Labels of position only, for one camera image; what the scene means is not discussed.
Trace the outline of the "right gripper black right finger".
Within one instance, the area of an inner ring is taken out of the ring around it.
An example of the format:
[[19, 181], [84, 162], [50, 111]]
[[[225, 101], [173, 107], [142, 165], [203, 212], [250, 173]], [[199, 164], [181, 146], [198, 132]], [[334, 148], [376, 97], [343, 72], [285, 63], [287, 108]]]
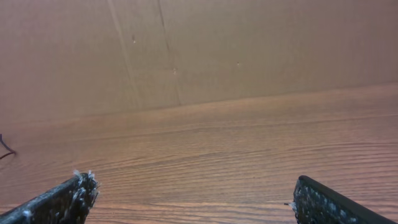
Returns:
[[301, 175], [287, 205], [298, 224], [397, 224], [316, 180]]

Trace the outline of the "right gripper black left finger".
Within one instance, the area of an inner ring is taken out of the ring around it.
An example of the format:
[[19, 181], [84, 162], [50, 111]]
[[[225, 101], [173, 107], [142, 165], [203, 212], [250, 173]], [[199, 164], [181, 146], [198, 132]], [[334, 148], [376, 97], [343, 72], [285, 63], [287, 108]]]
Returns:
[[84, 223], [98, 196], [94, 173], [80, 173], [1, 215], [1, 224]]

